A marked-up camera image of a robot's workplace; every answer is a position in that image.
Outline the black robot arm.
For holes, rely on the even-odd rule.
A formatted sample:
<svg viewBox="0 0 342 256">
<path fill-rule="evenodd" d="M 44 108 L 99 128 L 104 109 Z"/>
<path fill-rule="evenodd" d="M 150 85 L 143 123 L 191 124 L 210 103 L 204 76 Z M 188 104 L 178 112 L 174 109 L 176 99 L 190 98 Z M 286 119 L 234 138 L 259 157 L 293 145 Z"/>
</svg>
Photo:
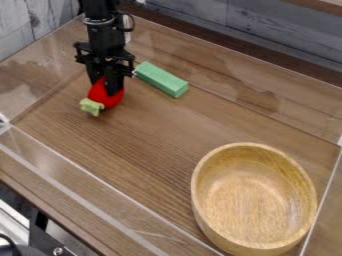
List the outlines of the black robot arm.
<svg viewBox="0 0 342 256">
<path fill-rule="evenodd" d="M 124 78 L 134 73 L 135 56 L 126 50 L 126 34 L 135 29 L 135 19 L 119 9 L 120 3 L 82 0 L 88 40 L 74 44 L 76 62 L 86 66 L 92 84 L 104 79 L 108 96 L 122 91 Z"/>
</svg>

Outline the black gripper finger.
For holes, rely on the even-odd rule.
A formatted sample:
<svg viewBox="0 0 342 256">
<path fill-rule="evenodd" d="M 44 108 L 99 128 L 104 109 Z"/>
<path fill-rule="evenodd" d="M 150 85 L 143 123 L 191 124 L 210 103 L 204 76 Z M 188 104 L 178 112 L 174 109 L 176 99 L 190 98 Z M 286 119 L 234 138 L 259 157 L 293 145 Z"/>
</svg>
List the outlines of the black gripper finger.
<svg viewBox="0 0 342 256">
<path fill-rule="evenodd" d="M 122 89 L 124 84 L 123 66 L 114 65 L 104 68 L 106 90 L 107 95 L 114 96 Z"/>
<path fill-rule="evenodd" d="M 96 81 L 103 77 L 104 75 L 104 67 L 102 65 L 98 65 L 96 63 L 88 63 L 86 65 L 87 74 L 90 77 L 90 81 L 92 84 L 96 83 Z"/>
</svg>

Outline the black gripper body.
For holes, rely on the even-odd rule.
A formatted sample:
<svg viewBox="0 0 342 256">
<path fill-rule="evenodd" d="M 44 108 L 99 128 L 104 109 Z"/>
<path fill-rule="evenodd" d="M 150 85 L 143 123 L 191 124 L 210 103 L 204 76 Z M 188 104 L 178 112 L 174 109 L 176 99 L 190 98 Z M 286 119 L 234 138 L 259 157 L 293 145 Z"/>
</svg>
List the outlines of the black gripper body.
<svg viewBox="0 0 342 256">
<path fill-rule="evenodd" d="M 88 41 L 74 44 L 76 62 L 84 65 L 96 63 L 106 68 L 127 61 L 128 65 L 123 66 L 123 73 L 130 76 L 135 56 L 124 49 L 126 34 L 134 30 L 135 26 L 126 26 L 123 16 L 103 19 L 86 17 L 83 22 L 87 26 Z"/>
</svg>

